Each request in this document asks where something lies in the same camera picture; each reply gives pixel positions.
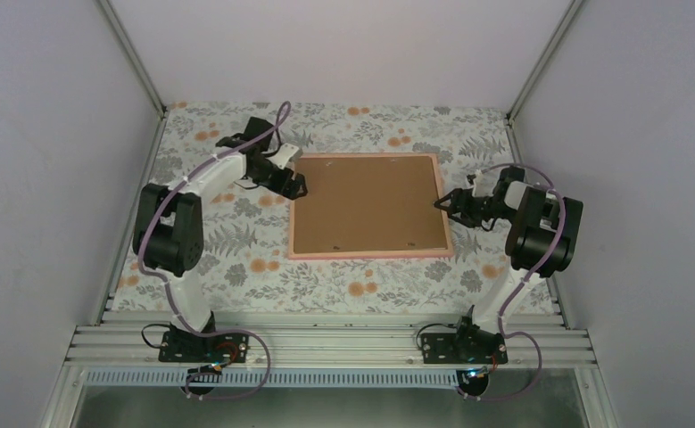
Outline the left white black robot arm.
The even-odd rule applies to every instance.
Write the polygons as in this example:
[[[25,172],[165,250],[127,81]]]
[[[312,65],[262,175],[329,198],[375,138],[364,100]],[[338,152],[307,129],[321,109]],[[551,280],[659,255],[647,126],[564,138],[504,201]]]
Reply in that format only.
[[[222,138],[209,159],[170,185],[149,183],[139,195],[133,250],[139,270],[161,280],[173,318],[155,348],[161,362],[236,360],[241,331],[217,334],[196,266],[203,256],[203,213],[228,185],[248,179],[290,201],[308,193],[303,174],[290,168],[302,154],[281,140],[282,118],[252,117],[242,133]]]

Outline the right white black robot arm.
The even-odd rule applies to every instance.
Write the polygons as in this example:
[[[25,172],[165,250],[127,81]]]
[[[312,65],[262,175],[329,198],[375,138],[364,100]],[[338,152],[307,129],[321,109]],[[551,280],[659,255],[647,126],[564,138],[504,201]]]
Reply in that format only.
[[[507,332],[505,326],[517,303],[534,281],[564,271],[571,263],[583,215],[583,203],[558,193],[551,180],[545,185],[526,182],[526,165],[499,164],[499,178],[488,195],[478,194],[479,169],[468,176],[468,188],[456,188],[434,207],[468,228],[493,229],[498,220],[509,222],[505,254],[509,263],[492,289],[470,307],[449,333],[419,333],[427,356],[445,362],[508,360],[506,341],[535,338],[526,332]]]

